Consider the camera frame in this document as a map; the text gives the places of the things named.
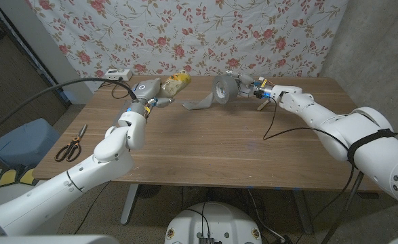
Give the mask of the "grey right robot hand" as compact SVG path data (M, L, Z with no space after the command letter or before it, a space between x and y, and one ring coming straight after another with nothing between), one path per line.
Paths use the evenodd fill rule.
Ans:
M265 89L272 90L275 84L266 80L264 77L260 77L259 81L253 77L241 73L235 73L234 71L227 70L227 75L232 77L238 86L238 96L244 98L258 97L263 98Z

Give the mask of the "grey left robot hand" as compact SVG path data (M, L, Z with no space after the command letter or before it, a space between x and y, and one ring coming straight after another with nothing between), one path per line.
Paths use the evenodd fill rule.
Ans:
M169 98L160 94L161 79L149 79L140 81L132 88L136 98L132 100L127 112L135 112L147 118L154 107L164 108L174 102L174 98Z

